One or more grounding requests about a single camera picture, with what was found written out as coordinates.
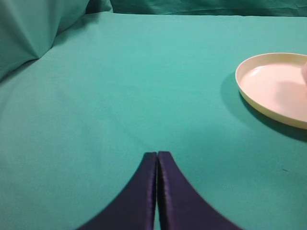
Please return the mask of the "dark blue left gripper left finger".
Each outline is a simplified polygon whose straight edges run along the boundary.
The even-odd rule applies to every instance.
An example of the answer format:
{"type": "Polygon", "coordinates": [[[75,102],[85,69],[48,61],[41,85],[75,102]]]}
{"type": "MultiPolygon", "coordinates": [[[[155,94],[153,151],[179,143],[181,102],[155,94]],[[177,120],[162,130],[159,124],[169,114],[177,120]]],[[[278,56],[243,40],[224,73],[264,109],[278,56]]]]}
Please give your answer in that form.
{"type": "Polygon", "coordinates": [[[80,230],[152,230],[156,207],[157,153],[143,155],[121,192],[80,230]]]}

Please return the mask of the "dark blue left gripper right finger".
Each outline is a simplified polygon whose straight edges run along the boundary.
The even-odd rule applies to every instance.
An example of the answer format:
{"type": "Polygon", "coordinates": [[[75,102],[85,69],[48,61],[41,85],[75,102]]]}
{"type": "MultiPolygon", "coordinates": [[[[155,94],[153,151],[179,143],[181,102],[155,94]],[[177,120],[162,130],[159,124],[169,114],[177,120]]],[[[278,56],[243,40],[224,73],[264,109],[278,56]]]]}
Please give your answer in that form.
{"type": "Polygon", "coordinates": [[[162,230],[239,230],[192,187],[168,151],[158,152],[157,203],[162,230]]]}

